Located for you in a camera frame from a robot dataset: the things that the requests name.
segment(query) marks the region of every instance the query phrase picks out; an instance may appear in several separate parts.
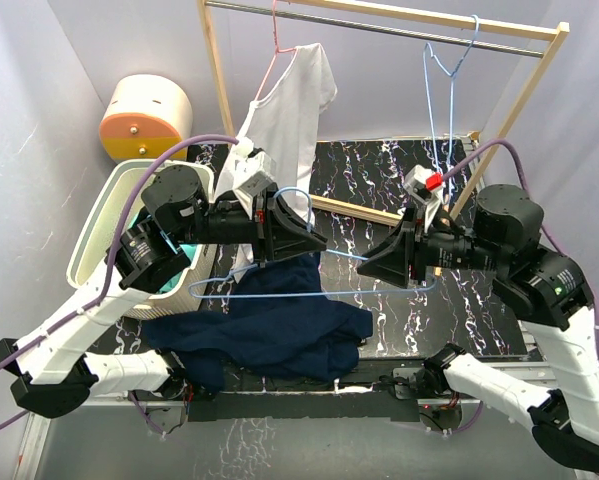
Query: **floor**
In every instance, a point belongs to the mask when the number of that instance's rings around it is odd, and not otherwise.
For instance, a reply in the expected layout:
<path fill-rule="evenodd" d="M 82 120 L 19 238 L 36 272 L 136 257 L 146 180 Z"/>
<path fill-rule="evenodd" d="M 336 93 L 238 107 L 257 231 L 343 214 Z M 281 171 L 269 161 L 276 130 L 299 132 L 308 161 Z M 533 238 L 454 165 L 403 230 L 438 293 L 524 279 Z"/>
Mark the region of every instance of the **floor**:
<path fill-rule="evenodd" d="M 456 141 L 453 158 L 446 162 L 448 142 L 437 142 L 440 168 L 446 171 L 465 158 L 464 146 Z M 210 166 L 216 175 L 227 154 L 225 146 L 191 149 L 189 160 Z M 311 193 L 358 205 L 397 213 L 407 202 L 403 179 L 416 164 L 434 168 L 432 143 L 422 140 L 319 143 L 311 179 Z M 469 172 L 449 186 L 451 201 L 458 198 Z M 459 218 L 470 224 L 474 200 Z M 363 254 L 380 242 L 388 227 L 373 225 L 326 212 L 316 212 L 316 229 L 337 250 Z M 225 274 L 232 264 L 235 246 L 219 248 L 215 273 Z M 322 284 L 326 291 L 396 290 L 382 282 L 356 274 L 354 260 L 323 255 Z M 446 342 L 461 345 L 475 355 L 523 355 L 526 353 L 517 322 L 492 295 L 490 275 L 482 272 L 445 271 L 437 287 L 428 293 L 394 291 L 379 295 L 346 295 L 333 298 L 373 312 L 374 335 L 362 346 L 363 358 L 428 356 Z M 215 284 L 207 293 L 230 291 L 231 284 Z M 207 300 L 202 309 L 226 311 L 225 300 Z M 120 320 L 95 345 L 98 353 L 134 353 L 148 346 L 141 325 Z"/>
<path fill-rule="evenodd" d="M 572 480 L 519 424 L 484 409 L 444 438 L 382 418 L 188 423 L 165 442 L 132 407 L 81 407 L 51 423 L 36 480 Z"/>

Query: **wooden frame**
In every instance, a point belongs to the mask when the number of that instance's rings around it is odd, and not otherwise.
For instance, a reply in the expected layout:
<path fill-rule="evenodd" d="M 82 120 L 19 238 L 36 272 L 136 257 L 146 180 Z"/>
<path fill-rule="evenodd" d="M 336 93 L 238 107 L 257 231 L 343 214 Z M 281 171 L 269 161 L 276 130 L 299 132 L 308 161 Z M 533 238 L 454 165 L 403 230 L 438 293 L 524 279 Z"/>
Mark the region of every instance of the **wooden frame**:
<path fill-rule="evenodd" d="M 363 13 L 367 15 L 397 18 L 419 23 L 442 25 L 459 29 L 472 30 L 475 25 L 475 21 L 472 17 L 429 12 L 426 10 L 416 10 L 412 8 L 395 7 L 392 5 L 383 5 L 358 0 L 292 0 L 292 3 L 327 8 L 331 10 L 341 10 L 347 12 Z M 210 67 L 212 69 L 215 87 L 217 90 L 217 98 L 219 101 L 219 108 L 221 110 L 223 126 L 226 134 L 234 135 L 235 130 L 232 123 L 232 116 L 230 114 L 228 94 L 221 68 L 221 59 L 219 58 L 219 49 L 217 48 L 212 17 L 210 15 L 210 7 L 206 5 L 206 0 L 197 0 L 197 4 L 199 7 L 199 17 L 201 19 L 206 47 L 208 50 L 208 57 L 210 59 Z M 506 115 L 503 125 L 500 127 L 497 133 L 497 137 L 505 137 L 512 129 L 512 126 L 519 117 L 519 114 L 528 102 L 530 96 L 534 92 L 539 80 L 541 80 L 541 77 L 556 56 L 570 29 L 568 23 L 565 22 L 559 23 L 557 28 L 553 29 L 487 19 L 479 19 L 479 29 L 482 32 L 497 33 L 511 37 L 521 37 L 548 42 L 548 45 L 544 50 L 543 57 L 539 60 L 539 63 L 537 63 L 535 69 L 526 80 L 526 83 L 519 92 L 515 103 Z M 450 212 L 450 215 L 453 218 L 457 217 L 465 205 L 495 153 L 496 147 L 493 147 L 488 151 L 483 160 L 479 162 L 476 170 L 468 181 L 468 184 L 464 188 L 463 192 L 457 199 L 457 202 L 453 206 L 452 211 Z M 394 217 L 397 216 L 395 214 L 389 213 L 386 213 L 386 215 L 377 216 L 377 211 L 366 209 L 364 207 L 358 207 L 345 202 L 339 202 L 338 200 L 317 197 L 315 195 L 312 195 L 312 198 L 315 208 L 329 210 L 343 215 L 353 215 L 357 218 L 362 218 L 365 220 L 386 223 L 394 221 Z"/>

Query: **plastic basket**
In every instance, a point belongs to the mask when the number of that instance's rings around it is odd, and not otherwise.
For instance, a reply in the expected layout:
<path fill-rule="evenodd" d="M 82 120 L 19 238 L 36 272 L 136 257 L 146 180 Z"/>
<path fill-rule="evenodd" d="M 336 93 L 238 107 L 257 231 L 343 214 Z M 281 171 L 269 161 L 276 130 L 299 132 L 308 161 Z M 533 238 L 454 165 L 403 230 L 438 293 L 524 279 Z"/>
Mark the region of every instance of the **plastic basket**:
<path fill-rule="evenodd" d="M 121 209 L 128 198 L 132 187 L 137 183 L 152 160 L 128 160 L 120 163 L 110 174 L 108 181 L 97 197 L 88 219 L 81 230 L 77 245 L 72 252 L 68 271 L 68 283 L 79 288 L 88 280 L 97 264 L 104 258 L 106 250 L 112 242 L 115 226 L 119 220 Z M 212 197 L 214 175 L 210 168 L 204 165 L 168 160 L 162 168 L 170 165 L 185 165 L 194 168 L 199 174 L 201 183 L 208 198 Z M 137 197 L 130 211 L 129 220 L 139 212 L 143 202 Z M 170 292 L 152 295 L 143 304 L 136 305 L 126 313 L 126 316 L 141 320 L 150 320 L 173 313 L 184 313 L 197 310 L 201 300 L 188 293 L 187 286 L 192 282 L 205 280 L 210 277 L 214 264 L 216 245 L 198 245 L 190 267 L 186 268 L 176 287 Z M 196 292 L 202 295 L 205 286 L 196 287 Z"/>

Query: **wire hanger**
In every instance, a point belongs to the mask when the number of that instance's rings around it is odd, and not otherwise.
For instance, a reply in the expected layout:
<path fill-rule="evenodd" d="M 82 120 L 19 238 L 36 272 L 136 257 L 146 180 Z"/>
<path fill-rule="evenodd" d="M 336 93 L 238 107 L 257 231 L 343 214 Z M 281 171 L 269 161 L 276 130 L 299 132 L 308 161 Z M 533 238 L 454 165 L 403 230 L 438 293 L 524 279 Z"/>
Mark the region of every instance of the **wire hanger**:
<path fill-rule="evenodd" d="M 455 102 L 454 102 L 455 80 L 457 79 L 457 74 L 459 73 L 459 69 L 461 68 L 461 65 L 463 64 L 463 61 L 466 59 L 468 52 L 470 52 L 470 50 L 472 49 L 475 41 L 477 40 L 477 36 L 479 35 L 479 26 L 480 26 L 479 17 L 477 15 L 471 15 L 471 17 L 475 21 L 475 30 L 474 30 L 474 34 L 472 36 L 472 40 L 470 40 L 470 44 L 464 51 L 463 55 L 457 62 L 457 65 L 455 65 L 455 68 L 452 70 L 452 72 L 450 70 L 448 70 L 443 65 L 443 63 L 441 63 L 441 60 L 439 59 L 439 57 L 435 54 L 434 50 L 432 49 L 432 44 L 430 42 L 426 42 L 426 45 L 423 48 L 423 77 L 424 77 L 424 82 L 426 84 L 426 100 L 428 102 L 428 116 L 430 118 L 430 130 L 432 133 L 432 147 L 433 147 L 436 169 L 439 169 L 440 165 L 439 165 L 439 157 L 437 155 L 437 143 L 435 141 L 435 139 L 436 139 L 435 123 L 434 123 L 434 119 L 433 119 L 433 115 L 432 115 L 432 95 L 430 94 L 430 84 L 428 82 L 428 64 L 426 62 L 426 57 L 427 57 L 427 53 L 429 53 L 430 54 L 429 57 L 431 59 L 433 59 L 435 62 L 437 62 L 437 65 L 439 65 L 439 68 L 441 68 L 441 70 L 443 71 L 444 74 L 446 74 L 448 77 L 450 77 L 450 107 L 449 107 L 449 110 L 450 110 L 450 125 L 449 125 L 450 133 L 449 133 L 449 140 L 448 140 L 448 154 L 446 155 L 446 162 L 450 162 L 450 160 L 452 158 L 452 145 L 453 145 L 453 134 L 454 134 L 453 119 L 454 119 L 454 110 L 455 110 L 455 105 L 454 105 L 455 104 Z"/>
<path fill-rule="evenodd" d="M 257 90 L 257 95 L 255 95 L 255 101 L 259 100 L 259 96 L 261 95 L 263 87 L 266 84 L 268 77 L 270 76 L 270 72 L 272 71 L 272 67 L 275 64 L 275 61 L 277 60 L 277 55 L 279 55 L 280 53 L 289 53 L 289 52 L 297 51 L 296 48 L 279 48 L 279 38 L 277 37 L 277 16 L 275 15 L 276 11 L 277 11 L 277 0 L 272 0 L 272 36 L 274 37 L 274 41 L 275 41 L 275 54 L 272 57 L 272 61 L 270 62 L 270 66 L 268 67 L 268 71 L 266 72 L 266 75 L 263 77 L 263 81 L 261 82 L 261 86 L 259 87 L 259 90 Z"/>

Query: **white t-shirt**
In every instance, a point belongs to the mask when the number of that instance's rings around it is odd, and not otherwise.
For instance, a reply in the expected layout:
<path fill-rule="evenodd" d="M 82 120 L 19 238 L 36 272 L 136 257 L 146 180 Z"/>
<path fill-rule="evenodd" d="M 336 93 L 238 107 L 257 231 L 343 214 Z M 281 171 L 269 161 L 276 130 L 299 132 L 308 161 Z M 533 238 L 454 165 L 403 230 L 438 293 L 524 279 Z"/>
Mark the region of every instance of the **white t-shirt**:
<path fill-rule="evenodd" d="M 290 65 L 274 88 L 262 100 L 250 103 L 239 137 L 248 137 L 255 147 L 275 161 L 274 181 L 281 189 L 310 187 L 312 163 L 317 144 L 319 115 L 337 94 L 328 58 L 319 43 L 296 47 Z M 226 159 L 215 190 L 215 198 L 233 188 L 235 155 Z M 308 200 L 298 192 L 283 194 L 284 199 L 304 220 L 308 218 Z M 249 245 L 242 245 L 235 268 L 252 262 Z"/>

